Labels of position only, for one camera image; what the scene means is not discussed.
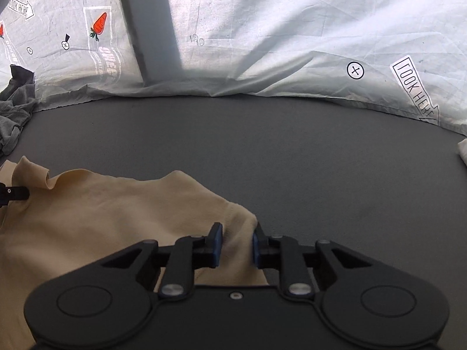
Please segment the beige long-sleeve shirt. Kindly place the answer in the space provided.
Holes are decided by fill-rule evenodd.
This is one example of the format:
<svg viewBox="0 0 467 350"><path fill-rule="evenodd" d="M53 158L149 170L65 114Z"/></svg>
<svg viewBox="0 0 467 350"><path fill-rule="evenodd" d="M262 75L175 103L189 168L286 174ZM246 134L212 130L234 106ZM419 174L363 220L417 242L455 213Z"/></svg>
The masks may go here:
<svg viewBox="0 0 467 350"><path fill-rule="evenodd" d="M51 176L26 158L1 166L1 181L29 199L1 209L1 347L29 349L23 314L29 293L52 278L145 239L173 245L223 226L221 261L196 272L198 284L264 285L252 264L256 217L182 171L149 181L75 169Z"/></svg>

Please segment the grey crumpled garment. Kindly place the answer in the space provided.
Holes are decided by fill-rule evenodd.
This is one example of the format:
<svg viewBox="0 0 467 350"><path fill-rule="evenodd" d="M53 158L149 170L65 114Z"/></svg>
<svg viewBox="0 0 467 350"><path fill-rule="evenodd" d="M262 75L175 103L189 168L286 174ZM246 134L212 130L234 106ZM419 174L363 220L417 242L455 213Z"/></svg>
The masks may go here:
<svg viewBox="0 0 467 350"><path fill-rule="evenodd" d="M34 73L10 65L9 84L1 91L1 155L9 156L17 146L25 124L37 105Z"/></svg>

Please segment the white folded cloth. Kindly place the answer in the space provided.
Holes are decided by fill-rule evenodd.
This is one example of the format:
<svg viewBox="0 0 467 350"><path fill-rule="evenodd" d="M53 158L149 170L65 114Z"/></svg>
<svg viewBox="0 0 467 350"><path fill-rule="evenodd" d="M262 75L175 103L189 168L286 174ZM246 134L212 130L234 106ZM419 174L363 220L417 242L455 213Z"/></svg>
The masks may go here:
<svg viewBox="0 0 467 350"><path fill-rule="evenodd" d="M457 144L457 149L460 158L462 159L463 163L467 166L467 138L463 139Z"/></svg>

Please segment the white printed backdrop sheet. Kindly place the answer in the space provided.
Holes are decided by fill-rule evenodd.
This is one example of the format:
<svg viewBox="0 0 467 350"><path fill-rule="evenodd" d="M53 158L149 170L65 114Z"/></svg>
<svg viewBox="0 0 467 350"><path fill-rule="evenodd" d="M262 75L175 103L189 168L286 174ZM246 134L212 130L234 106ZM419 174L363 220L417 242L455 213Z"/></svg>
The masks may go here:
<svg viewBox="0 0 467 350"><path fill-rule="evenodd" d="M1 0L1 80L40 109L310 97L466 132L466 0Z"/></svg>

